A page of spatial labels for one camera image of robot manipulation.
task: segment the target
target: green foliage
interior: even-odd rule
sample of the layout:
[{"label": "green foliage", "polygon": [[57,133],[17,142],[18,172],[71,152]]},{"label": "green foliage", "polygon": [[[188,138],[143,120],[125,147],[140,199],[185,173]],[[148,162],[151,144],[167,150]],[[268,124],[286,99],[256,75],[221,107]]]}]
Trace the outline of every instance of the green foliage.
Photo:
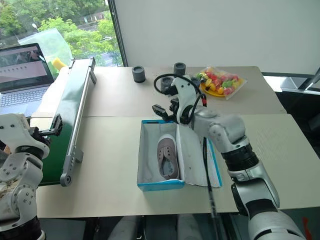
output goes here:
[{"label": "green foliage", "polygon": [[24,27],[39,24],[46,18],[47,4],[44,0],[11,0],[10,4]]},{"label": "green foliage", "polygon": [[0,4],[0,13],[0,29],[3,29],[2,35],[6,37],[12,36],[18,34],[23,29],[11,5]]},{"label": "green foliage", "polygon": [[[57,28],[68,43],[75,58],[95,57],[97,65],[104,65],[101,54],[109,53],[113,63],[122,64],[111,14],[103,0],[0,0],[0,37],[23,32]],[[105,11],[96,30],[79,29],[77,24],[93,13]]]},{"label": "green foliage", "polygon": [[41,26],[38,28],[39,32],[48,30],[48,29],[58,29],[62,36],[65,33],[69,33],[72,31],[76,31],[78,28],[77,26],[70,20],[63,21],[61,17],[57,18],[49,18],[48,20],[43,20],[41,22]]},{"label": "green foliage", "polygon": [[[57,28],[61,33],[68,43],[73,57],[77,59],[95,57],[98,66],[105,64],[100,54],[113,53],[118,48],[118,45],[114,43],[117,42],[114,26],[112,21],[108,19],[103,19],[98,23],[98,30],[86,31],[78,29],[70,19],[63,21],[61,17],[49,18],[42,21],[38,30],[41,32],[52,28]],[[103,36],[109,37],[107,34],[112,35],[110,40],[103,39]],[[122,60],[116,59],[114,63],[121,65]]]}]

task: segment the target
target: laptop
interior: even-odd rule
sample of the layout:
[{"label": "laptop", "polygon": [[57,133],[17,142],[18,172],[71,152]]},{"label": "laptop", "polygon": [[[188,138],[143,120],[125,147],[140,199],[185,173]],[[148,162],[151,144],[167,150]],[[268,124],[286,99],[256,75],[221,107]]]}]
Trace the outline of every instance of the laptop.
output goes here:
[{"label": "laptop", "polygon": [[53,82],[37,43],[0,49],[0,114],[30,117]]}]

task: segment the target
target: plastic bag of candy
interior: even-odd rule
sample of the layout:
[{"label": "plastic bag of candy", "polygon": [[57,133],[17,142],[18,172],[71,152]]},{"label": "plastic bag of candy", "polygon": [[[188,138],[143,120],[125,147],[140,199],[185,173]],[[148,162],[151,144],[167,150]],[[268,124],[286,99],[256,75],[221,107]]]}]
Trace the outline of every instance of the plastic bag of candy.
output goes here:
[{"label": "plastic bag of candy", "polygon": [[200,80],[203,92],[215,97],[230,99],[247,82],[237,74],[220,70],[216,67],[206,67],[196,75]]}]

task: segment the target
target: beige tabletop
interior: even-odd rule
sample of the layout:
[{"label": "beige tabletop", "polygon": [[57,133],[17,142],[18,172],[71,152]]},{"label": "beige tabletop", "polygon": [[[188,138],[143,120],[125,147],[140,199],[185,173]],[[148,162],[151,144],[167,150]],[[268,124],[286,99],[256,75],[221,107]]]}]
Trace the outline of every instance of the beige tabletop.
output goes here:
[{"label": "beige tabletop", "polygon": [[[188,68],[195,73],[201,68]],[[246,132],[263,161],[280,196],[283,209],[320,204],[317,181],[320,161],[296,122],[278,101],[257,67],[223,67],[248,83],[230,100],[208,96],[208,107],[223,113],[242,114]],[[137,187],[141,120],[154,118],[151,106],[168,107],[169,98],[153,89],[153,79],[172,72],[169,68],[146,68],[147,81],[135,83],[131,68],[96,67],[97,84],[87,97],[77,145],[84,152],[69,187],[42,186],[37,191],[38,216],[76,218],[123,215],[209,213],[205,187],[185,185],[168,191],[142,192]],[[52,100],[63,91],[67,77],[59,76]],[[42,110],[48,109],[45,104]],[[47,128],[50,118],[33,118],[33,126]],[[221,188],[214,189],[218,212],[236,212],[226,165],[216,154]]]},{"label": "beige tabletop", "polygon": [[[188,67],[186,73],[194,75],[202,67]],[[221,113],[234,114],[284,114],[286,110],[276,94],[267,84],[256,66],[221,67],[222,70],[238,74],[247,79],[247,83],[229,100],[221,97],[207,96],[207,105]],[[138,117],[152,116],[152,105],[158,104],[169,112],[170,99],[154,89],[154,79],[166,73],[172,73],[170,67],[146,67],[146,81],[136,83],[131,67],[96,67],[96,86],[89,88],[85,117]],[[42,99],[38,112],[33,117],[46,117],[50,112],[48,103],[58,106],[65,82],[68,79],[67,68],[63,68],[55,83]]]},{"label": "beige tabletop", "polygon": [[[243,115],[246,134],[280,197],[280,208],[320,206],[320,161],[289,114]],[[83,162],[71,186],[41,186],[38,217],[79,218],[123,215],[209,213],[206,187],[142,192],[137,187],[141,120],[150,117],[84,117],[78,139]],[[47,128],[49,118],[32,119]],[[218,212],[236,212],[232,181],[219,153],[221,188],[213,195]]]}]

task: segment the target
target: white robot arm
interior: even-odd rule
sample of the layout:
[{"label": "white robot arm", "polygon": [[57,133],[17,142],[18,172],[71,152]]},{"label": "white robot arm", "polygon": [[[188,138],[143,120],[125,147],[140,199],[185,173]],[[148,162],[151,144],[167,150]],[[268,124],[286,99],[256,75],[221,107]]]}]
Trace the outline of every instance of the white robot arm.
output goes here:
[{"label": "white robot arm", "polygon": [[[161,92],[156,83],[164,76],[174,76],[175,79],[166,92]],[[234,182],[231,191],[235,204],[239,212],[249,218],[250,239],[304,240],[294,221],[278,209],[279,195],[264,165],[252,150],[243,120],[237,115],[219,115],[205,106],[197,106],[200,97],[205,104],[206,99],[185,76],[165,74],[155,79],[154,86],[162,94],[177,95],[171,100],[173,115],[168,116],[159,105],[152,106],[154,112],[165,121],[188,125],[200,140],[209,138],[222,154]]]},{"label": "white robot arm", "polygon": [[43,178],[42,159],[50,151],[50,139],[44,136],[60,134],[60,115],[51,127],[39,131],[22,114],[0,115],[0,140],[12,152],[0,165],[1,240],[46,238],[37,218],[36,190]]}]

